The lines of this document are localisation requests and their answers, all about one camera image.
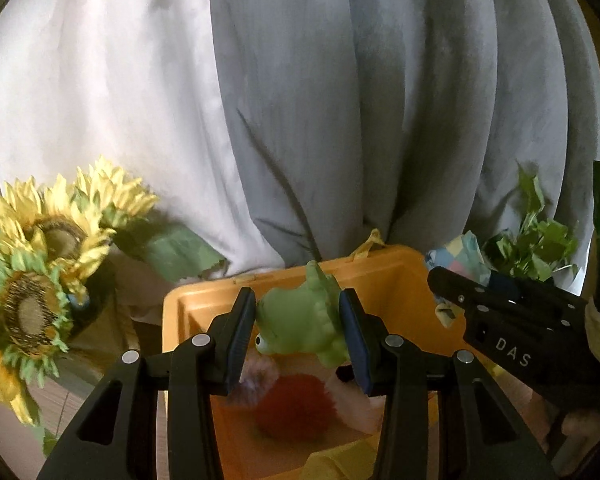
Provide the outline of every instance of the floor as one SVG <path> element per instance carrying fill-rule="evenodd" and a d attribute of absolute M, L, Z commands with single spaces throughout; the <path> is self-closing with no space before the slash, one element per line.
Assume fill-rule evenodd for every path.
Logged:
<path fill-rule="evenodd" d="M 596 50 L 600 60 L 600 22 L 593 15 L 592 11 L 582 2 L 582 7 L 589 22 L 589 27 L 596 43 Z M 590 275 L 594 275 L 595 254 L 592 254 L 590 262 Z M 592 293 L 594 283 L 587 279 L 584 294 Z M 159 331 L 155 328 L 139 327 L 139 336 L 144 348 L 149 348 L 149 353 L 159 351 Z M 505 379 L 504 389 L 510 395 L 514 404 L 521 410 L 528 405 L 530 391 L 528 388 L 518 383 L 512 378 Z M 64 428 L 71 421 L 72 416 L 79 409 L 82 400 L 66 390 L 48 381 L 43 390 L 34 388 L 33 395 L 39 402 L 43 410 L 43 418 L 46 427 L 58 434 L 61 434 Z M 166 416 L 164 415 L 164 401 L 161 400 L 161 409 L 158 409 L 157 421 L 157 463 L 160 480 L 168 479 L 166 466 Z M 533 413 L 526 412 L 525 417 L 533 426 L 535 420 L 539 420 Z M 536 424 L 532 427 L 536 433 L 544 431 L 542 424 Z M 436 446 L 430 446 L 430 452 L 436 453 Z M 0 406 L 0 453 L 7 461 L 11 469 L 21 480 L 34 480 L 40 467 L 44 462 L 44 457 L 40 450 L 40 445 L 32 436 L 27 428 L 18 423 L 10 410 Z"/>

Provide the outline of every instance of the orange plastic container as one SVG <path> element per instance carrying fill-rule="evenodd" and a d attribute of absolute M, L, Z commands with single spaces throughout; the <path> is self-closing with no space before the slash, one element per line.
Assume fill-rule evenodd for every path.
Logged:
<path fill-rule="evenodd" d="M 355 288 L 365 311 L 380 316 L 389 332 L 404 336 L 428 352 L 450 356 L 458 349 L 468 348 L 462 340 L 464 319 L 447 330 L 436 318 L 436 305 L 420 253 L 391 246 L 372 251 L 364 258 L 340 258 L 320 266 L 333 274 L 342 288 Z M 185 339 L 204 332 L 215 316 L 231 310 L 243 286 L 251 287 L 259 299 L 270 288 L 295 288 L 302 282 L 304 267 L 295 267 L 177 288 L 164 300 L 162 349 L 171 351 Z M 306 368 L 306 359 L 288 356 L 277 361 L 284 373 L 298 366 L 300 360 Z M 320 367 L 315 366 L 320 376 Z M 312 452 L 367 437 L 336 425 L 323 441 L 291 448 L 260 436 L 249 413 L 227 410 L 217 399 L 212 400 L 212 406 L 226 480 L 298 480 Z"/>

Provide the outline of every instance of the fluffy red ball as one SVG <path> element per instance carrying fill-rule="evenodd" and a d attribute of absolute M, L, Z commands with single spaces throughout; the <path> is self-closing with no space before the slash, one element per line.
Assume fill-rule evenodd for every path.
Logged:
<path fill-rule="evenodd" d="M 288 441 L 315 440 L 335 417 L 336 409 L 324 383 L 306 374 L 280 377 L 255 411 L 261 432 Z"/>

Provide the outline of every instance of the green toy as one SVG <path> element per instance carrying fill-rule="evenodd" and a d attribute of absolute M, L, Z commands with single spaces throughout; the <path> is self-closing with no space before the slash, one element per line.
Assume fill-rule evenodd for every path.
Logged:
<path fill-rule="evenodd" d="M 340 286 L 311 261 L 306 281 L 291 290 L 272 288 L 258 302 L 256 348 L 261 354 L 316 354 L 326 368 L 349 360 L 338 302 Z"/>

